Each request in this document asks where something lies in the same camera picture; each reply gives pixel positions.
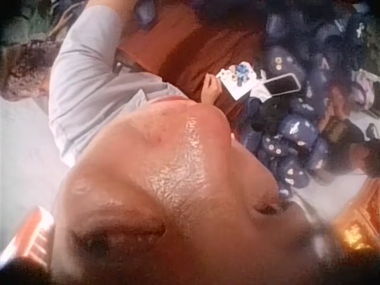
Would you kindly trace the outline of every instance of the dark hair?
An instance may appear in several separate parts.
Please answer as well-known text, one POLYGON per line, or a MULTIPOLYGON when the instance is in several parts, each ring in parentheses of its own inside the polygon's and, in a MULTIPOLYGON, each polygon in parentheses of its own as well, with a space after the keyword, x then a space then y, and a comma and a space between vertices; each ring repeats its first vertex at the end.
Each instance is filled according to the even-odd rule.
POLYGON ((320 285, 380 284, 380 254, 374 249, 346 249, 321 275, 320 285))
POLYGON ((380 178, 380 140, 366 142, 369 154, 365 159, 365 173, 371 178, 380 178))

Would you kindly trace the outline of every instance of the white polka dots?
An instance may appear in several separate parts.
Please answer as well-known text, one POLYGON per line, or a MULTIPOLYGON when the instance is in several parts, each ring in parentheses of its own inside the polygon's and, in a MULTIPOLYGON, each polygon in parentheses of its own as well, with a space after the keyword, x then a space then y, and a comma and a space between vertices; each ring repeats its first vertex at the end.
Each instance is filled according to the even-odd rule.
POLYGON ((289 190, 286 190, 286 189, 281 189, 280 190, 280 194, 284 195, 284 196, 289 196, 289 190))
POLYGON ((313 91, 311 91, 311 87, 308 85, 308 90, 306 91, 307 98, 313 97, 313 91))
POLYGON ((293 179, 285 179, 285 182, 290 184, 290 185, 294 185, 295 184, 295 181, 293 179))
POLYGON ((321 169, 323 166, 323 160, 320 160, 318 164, 315 166, 316 169, 321 169))

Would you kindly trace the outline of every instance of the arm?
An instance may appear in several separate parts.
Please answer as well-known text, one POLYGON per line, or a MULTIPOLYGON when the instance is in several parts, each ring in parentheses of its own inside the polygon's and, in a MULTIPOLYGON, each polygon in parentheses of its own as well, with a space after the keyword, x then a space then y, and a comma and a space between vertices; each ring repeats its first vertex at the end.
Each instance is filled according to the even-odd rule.
POLYGON ((137 0, 89 0, 86 8, 96 5, 107 6, 113 9, 120 19, 128 22, 134 12, 137 0))
POLYGON ((127 22, 132 17, 136 1, 90 0, 54 62, 49 125, 62 160, 70 166, 122 105, 152 81, 144 75, 112 72, 124 27, 121 19, 127 22))

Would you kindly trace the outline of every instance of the red object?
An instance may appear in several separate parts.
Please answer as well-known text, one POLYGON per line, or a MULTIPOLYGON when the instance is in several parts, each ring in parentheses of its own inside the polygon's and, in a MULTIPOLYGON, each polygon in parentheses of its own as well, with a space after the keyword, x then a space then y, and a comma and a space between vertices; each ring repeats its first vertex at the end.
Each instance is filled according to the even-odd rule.
POLYGON ((30 258, 48 269, 53 244, 54 218, 36 207, 0 255, 0 268, 15 258, 30 258))

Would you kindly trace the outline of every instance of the person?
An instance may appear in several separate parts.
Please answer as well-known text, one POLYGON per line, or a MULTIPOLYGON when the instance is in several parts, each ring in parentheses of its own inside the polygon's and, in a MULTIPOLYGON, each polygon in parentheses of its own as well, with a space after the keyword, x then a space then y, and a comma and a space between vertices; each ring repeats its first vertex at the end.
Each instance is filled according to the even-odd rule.
POLYGON ((89 0, 52 67, 49 125, 71 167, 52 282, 315 284, 334 242, 301 199, 278 208, 276 180, 212 105, 218 80, 196 103, 153 74, 112 73, 136 2, 89 0))
POLYGON ((350 119, 350 108, 342 85, 332 85, 330 100, 318 128, 328 141, 325 170, 334 176, 361 170, 370 178, 380 177, 380 140, 366 141, 363 131, 350 119))

